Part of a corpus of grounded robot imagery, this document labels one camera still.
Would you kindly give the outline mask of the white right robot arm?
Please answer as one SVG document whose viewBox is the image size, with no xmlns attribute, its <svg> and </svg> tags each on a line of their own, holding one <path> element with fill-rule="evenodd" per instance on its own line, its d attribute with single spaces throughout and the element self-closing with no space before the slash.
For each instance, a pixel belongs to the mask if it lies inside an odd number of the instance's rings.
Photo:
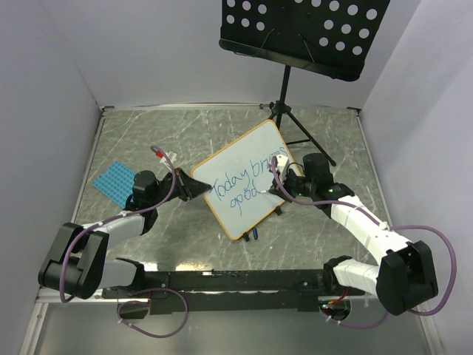
<svg viewBox="0 0 473 355">
<path fill-rule="evenodd" d="M 413 243 L 376 217 L 355 192 L 335 182 L 330 164 L 321 153 L 303 158 L 298 175 L 288 157 L 270 160 L 273 173 L 269 192 L 288 202 L 315 206 L 343 226 L 375 260 L 370 265 L 348 256 L 324 264 L 324 289 L 340 294 L 356 288 L 379 299 L 392 315 L 402 314 L 438 295 L 432 251 L 422 241 Z"/>
</svg>

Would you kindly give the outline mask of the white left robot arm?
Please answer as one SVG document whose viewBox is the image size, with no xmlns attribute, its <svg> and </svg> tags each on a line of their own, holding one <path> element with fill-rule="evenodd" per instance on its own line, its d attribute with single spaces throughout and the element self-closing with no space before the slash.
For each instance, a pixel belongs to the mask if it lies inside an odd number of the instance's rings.
<svg viewBox="0 0 473 355">
<path fill-rule="evenodd" d="M 118 257 L 108 260 L 110 248 L 147 233 L 157 220 L 157 208 L 179 198 L 184 202 L 211 191 L 211 185 L 174 168 L 162 180 L 149 170 L 134 177 L 123 211 L 103 221 L 63 224 L 38 272 L 38 284 L 59 291 L 63 302 L 90 298 L 101 288 L 120 288 L 129 297 L 146 288 L 142 263 Z"/>
</svg>

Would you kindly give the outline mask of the yellow framed whiteboard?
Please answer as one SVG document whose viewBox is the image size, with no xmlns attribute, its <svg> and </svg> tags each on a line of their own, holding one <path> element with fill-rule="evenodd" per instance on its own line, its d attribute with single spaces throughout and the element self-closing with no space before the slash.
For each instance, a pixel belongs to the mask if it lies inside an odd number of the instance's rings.
<svg viewBox="0 0 473 355">
<path fill-rule="evenodd" d="M 192 178 L 211 185 L 204 198 L 231 240 L 241 238 L 285 202 L 258 193 L 272 185 L 270 160 L 275 155 L 294 161 L 276 124 L 266 120 L 192 169 Z"/>
</svg>

